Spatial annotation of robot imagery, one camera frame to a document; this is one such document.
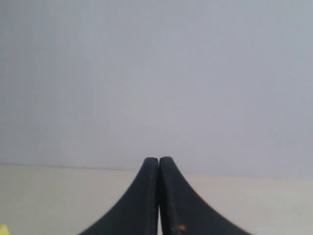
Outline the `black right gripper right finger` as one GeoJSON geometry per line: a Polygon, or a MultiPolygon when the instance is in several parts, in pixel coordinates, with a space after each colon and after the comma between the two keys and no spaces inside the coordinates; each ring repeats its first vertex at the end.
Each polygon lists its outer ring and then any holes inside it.
{"type": "Polygon", "coordinates": [[[247,235],[189,185],[173,158],[159,160],[159,208],[164,235],[247,235]]]}

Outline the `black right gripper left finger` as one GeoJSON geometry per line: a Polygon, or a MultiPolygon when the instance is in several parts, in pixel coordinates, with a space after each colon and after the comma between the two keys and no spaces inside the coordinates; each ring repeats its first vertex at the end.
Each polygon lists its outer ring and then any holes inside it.
{"type": "Polygon", "coordinates": [[[135,179],[99,220],[82,235],[156,235],[158,159],[145,158],[135,179]]]}

